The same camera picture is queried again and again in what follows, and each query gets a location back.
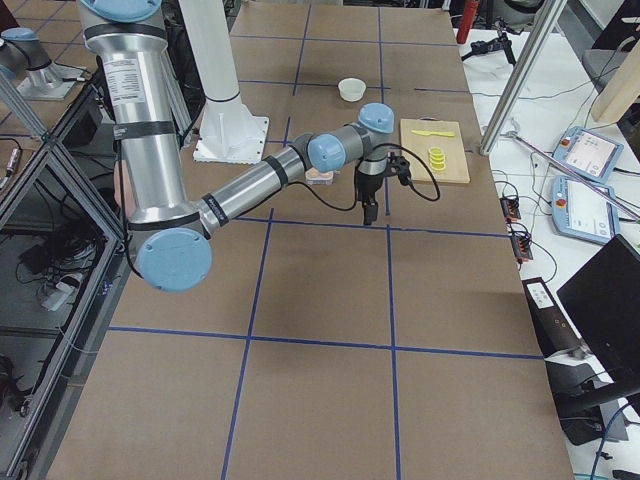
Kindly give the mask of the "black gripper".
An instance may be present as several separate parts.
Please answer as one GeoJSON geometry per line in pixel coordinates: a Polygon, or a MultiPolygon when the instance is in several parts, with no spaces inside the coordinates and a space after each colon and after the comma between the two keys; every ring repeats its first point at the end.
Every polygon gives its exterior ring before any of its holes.
{"type": "Polygon", "coordinates": [[[356,173],[357,200],[362,204],[364,225],[373,225],[378,219],[376,194],[382,188],[383,180],[383,174],[356,173]]]}

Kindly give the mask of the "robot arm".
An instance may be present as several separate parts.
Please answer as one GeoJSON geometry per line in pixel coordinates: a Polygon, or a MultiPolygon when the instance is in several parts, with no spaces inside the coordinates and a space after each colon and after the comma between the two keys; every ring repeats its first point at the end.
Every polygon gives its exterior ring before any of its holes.
{"type": "Polygon", "coordinates": [[[1,32],[1,76],[9,81],[26,75],[17,86],[26,100],[62,101],[76,83],[71,67],[55,63],[37,34],[25,27],[1,32]]]}
{"type": "Polygon", "coordinates": [[[220,2],[180,5],[206,104],[199,145],[211,160],[235,158],[250,168],[218,190],[190,201],[169,102],[168,39],[157,1],[82,1],[86,47],[101,60],[114,110],[114,138],[124,161],[122,205],[133,241],[134,266],[152,287],[181,292],[208,274],[208,236],[315,169],[331,172],[357,163],[367,222],[375,220],[376,192],[387,170],[393,110],[361,108],[337,130],[304,135],[271,156],[261,143],[268,121],[243,104],[224,9],[220,2]]]}

